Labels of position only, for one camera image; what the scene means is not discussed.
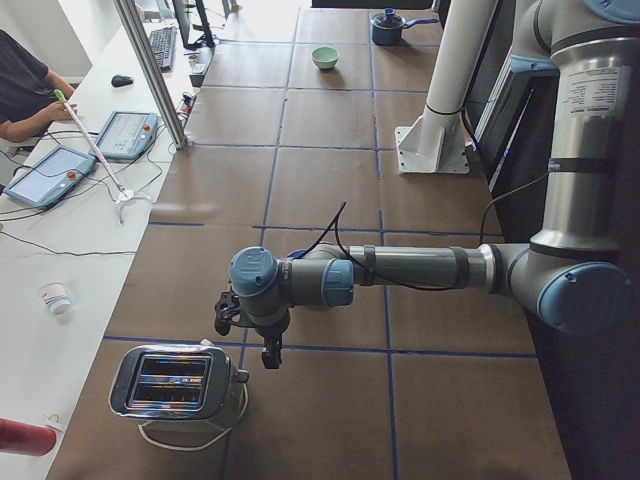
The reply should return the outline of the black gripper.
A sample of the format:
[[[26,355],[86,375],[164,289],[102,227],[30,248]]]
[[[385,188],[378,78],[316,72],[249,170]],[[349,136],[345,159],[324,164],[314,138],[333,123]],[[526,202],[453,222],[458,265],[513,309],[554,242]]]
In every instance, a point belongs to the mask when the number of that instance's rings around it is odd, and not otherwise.
[[[282,363],[281,345],[282,336],[289,327],[289,317],[283,316],[278,322],[271,325],[259,325],[256,332],[263,337],[265,346],[261,352],[263,366],[266,369],[279,369]]]

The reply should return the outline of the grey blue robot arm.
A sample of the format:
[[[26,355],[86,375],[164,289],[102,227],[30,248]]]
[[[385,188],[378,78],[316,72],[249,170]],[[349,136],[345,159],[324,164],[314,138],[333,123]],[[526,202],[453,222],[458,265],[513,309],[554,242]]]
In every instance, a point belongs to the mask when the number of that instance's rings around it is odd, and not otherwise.
[[[559,77],[543,224],[529,241],[465,249],[318,240],[286,258],[248,247],[230,262],[215,330],[254,329],[264,340],[264,366],[276,369],[290,309],[348,305],[359,285],[480,288],[508,295],[576,336],[620,320],[632,303],[632,282],[614,263],[609,216],[627,105],[639,80],[639,5],[520,1],[511,67]]]

